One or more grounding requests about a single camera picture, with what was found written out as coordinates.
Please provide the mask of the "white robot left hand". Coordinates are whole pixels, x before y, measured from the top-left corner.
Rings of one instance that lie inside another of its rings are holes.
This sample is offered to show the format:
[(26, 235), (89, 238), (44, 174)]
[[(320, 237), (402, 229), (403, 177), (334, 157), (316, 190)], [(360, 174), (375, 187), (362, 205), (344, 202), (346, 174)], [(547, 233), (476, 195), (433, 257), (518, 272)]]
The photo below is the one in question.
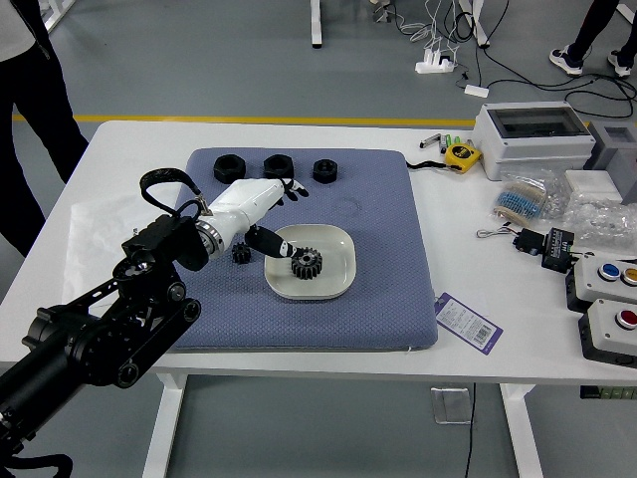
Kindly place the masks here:
[(300, 183), (290, 178), (234, 181), (204, 208), (196, 223), (209, 258), (216, 259), (222, 255), (240, 233), (245, 234), (249, 247), (267, 256), (302, 256), (302, 252), (281, 236), (256, 225), (275, 205), (283, 204), (284, 195), (297, 201), (296, 193), (302, 197), (309, 196)]

